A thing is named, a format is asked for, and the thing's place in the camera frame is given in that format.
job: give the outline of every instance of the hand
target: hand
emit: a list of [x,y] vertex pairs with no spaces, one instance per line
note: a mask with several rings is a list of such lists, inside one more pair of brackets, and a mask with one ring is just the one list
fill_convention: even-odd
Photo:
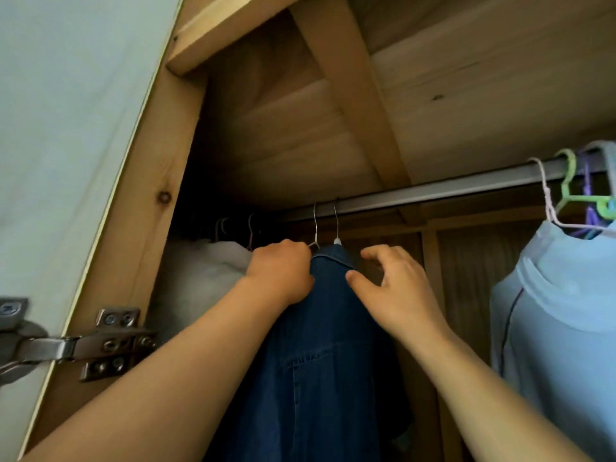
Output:
[[253,280],[259,289],[272,293],[286,308],[302,301],[312,290],[311,256],[308,245],[291,240],[257,248],[246,278]]
[[385,272],[381,286],[357,271],[348,271],[346,278],[383,329],[407,347],[428,337],[451,334],[426,272],[403,248],[371,246],[362,250],[362,257],[381,263]]

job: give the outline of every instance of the closet rod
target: closet rod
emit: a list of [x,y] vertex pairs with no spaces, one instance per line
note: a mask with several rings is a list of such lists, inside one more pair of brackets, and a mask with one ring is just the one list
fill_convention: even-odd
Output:
[[[588,164],[592,173],[605,171],[605,162],[600,152],[589,153]],[[565,158],[551,159],[545,161],[543,165],[548,180],[563,179],[567,171],[567,161]],[[335,204],[340,216],[366,210],[393,208],[414,202],[442,200],[465,194],[485,193],[538,182],[541,182],[539,167],[536,163],[529,162],[516,167],[450,178],[440,182],[409,186],[408,188],[380,193],[364,194],[338,201],[319,202],[315,213],[317,217],[333,216]],[[272,221],[297,222],[299,220],[310,220],[312,219],[312,209],[313,206],[310,205],[274,212],[272,214]]]

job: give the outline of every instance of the person's right arm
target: person's right arm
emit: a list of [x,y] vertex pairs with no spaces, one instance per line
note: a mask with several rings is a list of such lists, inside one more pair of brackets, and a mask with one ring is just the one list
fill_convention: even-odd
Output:
[[590,461],[454,334],[423,268],[403,248],[372,246],[362,256],[381,263],[382,285],[356,271],[347,273],[349,285],[430,377],[475,460]]

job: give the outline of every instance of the person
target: person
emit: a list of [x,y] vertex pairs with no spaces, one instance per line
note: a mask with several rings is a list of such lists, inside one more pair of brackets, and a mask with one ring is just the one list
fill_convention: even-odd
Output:
[[[590,459],[507,387],[449,328],[422,267],[398,246],[372,246],[380,287],[350,287],[416,358],[477,462]],[[311,291],[311,251],[284,240],[254,251],[246,276],[198,321],[75,413],[24,462],[197,462],[268,330]]]

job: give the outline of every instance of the person's left hand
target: person's left hand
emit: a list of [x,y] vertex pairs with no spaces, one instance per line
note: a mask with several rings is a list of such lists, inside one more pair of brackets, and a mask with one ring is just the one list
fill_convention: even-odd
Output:
[[279,295],[278,299],[286,308],[302,301],[312,290],[311,256],[308,245],[291,240],[257,248],[246,278],[252,279],[257,288]]

